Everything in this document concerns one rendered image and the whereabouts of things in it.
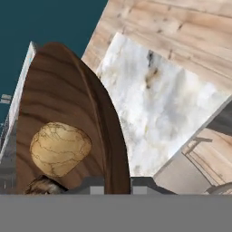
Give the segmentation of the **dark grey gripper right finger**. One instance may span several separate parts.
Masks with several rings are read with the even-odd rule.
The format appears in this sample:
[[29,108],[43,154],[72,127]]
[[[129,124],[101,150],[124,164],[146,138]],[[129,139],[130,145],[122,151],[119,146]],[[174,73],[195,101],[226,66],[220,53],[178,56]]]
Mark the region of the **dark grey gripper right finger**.
[[164,194],[174,195],[174,192],[158,186],[152,177],[131,177],[131,193],[133,195]]

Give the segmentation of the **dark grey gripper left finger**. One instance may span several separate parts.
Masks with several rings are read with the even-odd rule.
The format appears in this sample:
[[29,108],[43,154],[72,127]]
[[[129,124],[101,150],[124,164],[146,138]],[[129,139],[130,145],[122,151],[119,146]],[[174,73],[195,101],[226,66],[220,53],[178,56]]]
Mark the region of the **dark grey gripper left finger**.
[[82,180],[82,184],[67,191],[68,195],[103,195],[104,178],[87,177]]

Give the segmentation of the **brown wooden bowl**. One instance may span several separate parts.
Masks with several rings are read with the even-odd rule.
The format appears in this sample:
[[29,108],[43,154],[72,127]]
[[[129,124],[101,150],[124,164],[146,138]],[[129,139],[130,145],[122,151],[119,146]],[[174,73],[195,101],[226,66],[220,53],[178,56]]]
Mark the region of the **brown wooden bowl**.
[[90,154],[57,182],[74,189],[84,178],[98,176],[107,194],[131,192],[127,149],[111,98],[96,74],[62,43],[38,49],[25,78],[16,126],[18,194],[43,174],[32,161],[30,143],[49,122],[81,129],[92,140]]

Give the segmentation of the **tan round bread roll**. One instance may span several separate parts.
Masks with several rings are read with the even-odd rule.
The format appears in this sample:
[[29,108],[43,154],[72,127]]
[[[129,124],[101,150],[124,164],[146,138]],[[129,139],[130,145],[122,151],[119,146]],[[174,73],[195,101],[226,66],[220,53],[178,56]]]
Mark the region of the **tan round bread roll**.
[[45,175],[60,178],[82,162],[91,149],[92,141],[83,130],[49,122],[33,136],[30,154],[35,166]]

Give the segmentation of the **brown speckled bread piece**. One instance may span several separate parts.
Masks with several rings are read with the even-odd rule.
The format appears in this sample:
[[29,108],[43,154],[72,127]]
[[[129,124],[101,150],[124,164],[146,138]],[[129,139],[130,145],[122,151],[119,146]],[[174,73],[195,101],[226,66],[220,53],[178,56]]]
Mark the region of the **brown speckled bread piece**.
[[67,188],[59,184],[57,181],[46,177],[39,176],[34,179],[24,190],[25,195],[51,195],[62,194]]

